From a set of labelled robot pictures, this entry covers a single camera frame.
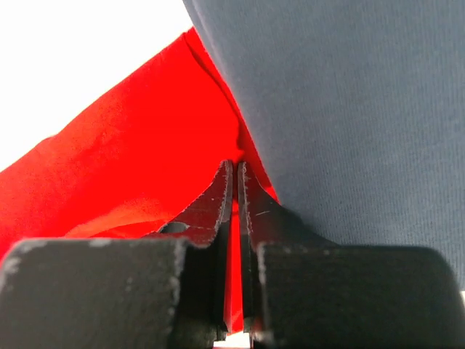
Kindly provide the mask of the red t shirt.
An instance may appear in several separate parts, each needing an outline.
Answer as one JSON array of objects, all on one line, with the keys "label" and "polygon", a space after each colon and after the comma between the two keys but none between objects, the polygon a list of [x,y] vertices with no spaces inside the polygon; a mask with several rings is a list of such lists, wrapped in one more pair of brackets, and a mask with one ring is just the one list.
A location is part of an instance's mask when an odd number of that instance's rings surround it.
[{"label": "red t shirt", "polygon": [[177,216],[220,163],[274,188],[195,29],[1,171],[1,256],[26,238],[136,239]]}]

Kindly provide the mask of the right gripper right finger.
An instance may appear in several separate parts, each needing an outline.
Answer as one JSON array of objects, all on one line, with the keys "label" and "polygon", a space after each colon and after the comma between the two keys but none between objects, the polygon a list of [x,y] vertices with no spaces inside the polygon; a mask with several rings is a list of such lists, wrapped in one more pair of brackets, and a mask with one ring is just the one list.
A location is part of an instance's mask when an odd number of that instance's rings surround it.
[{"label": "right gripper right finger", "polygon": [[243,313],[254,348],[462,348],[464,303],[435,250],[338,245],[238,166]]}]

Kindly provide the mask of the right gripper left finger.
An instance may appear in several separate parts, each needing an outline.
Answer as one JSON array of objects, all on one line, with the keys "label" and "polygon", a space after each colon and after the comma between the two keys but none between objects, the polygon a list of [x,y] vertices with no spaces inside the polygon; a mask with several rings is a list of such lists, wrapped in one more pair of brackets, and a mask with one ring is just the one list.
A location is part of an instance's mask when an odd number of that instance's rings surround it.
[{"label": "right gripper left finger", "polygon": [[27,239],[1,264],[3,348],[212,348],[223,340],[233,166],[137,239]]}]

